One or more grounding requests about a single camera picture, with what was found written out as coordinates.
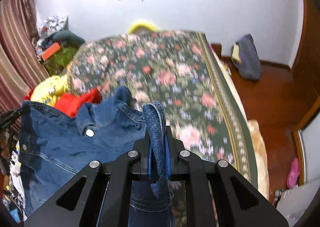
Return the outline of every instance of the pink curtain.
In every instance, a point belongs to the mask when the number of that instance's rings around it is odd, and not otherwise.
[[[36,57],[34,0],[0,2],[0,113],[18,108],[30,88],[49,75]]]

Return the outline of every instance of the gray bag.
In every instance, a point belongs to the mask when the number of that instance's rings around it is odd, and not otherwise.
[[[257,81],[261,76],[261,64],[253,38],[250,34],[243,36],[231,48],[231,60],[241,77]]]

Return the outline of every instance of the yellow tag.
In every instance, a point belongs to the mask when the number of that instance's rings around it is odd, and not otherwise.
[[[241,64],[241,59],[239,57],[239,46],[237,44],[233,45],[232,59],[236,60],[238,63]]]

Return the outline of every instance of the green cloth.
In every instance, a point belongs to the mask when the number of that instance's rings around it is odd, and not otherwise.
[[[64,68],[70,63],[78,51],[76,45],[63,46],[58,52],[44,62],[50,76],[59,75]]]

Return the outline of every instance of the pink object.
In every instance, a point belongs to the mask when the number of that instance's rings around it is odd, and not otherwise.
[[[294,158],[290,166],[290,172],[287,178],[287,187],[289,189],[294,188],[297,183],[298,176],[300,174],[299,161],[298,158]]]

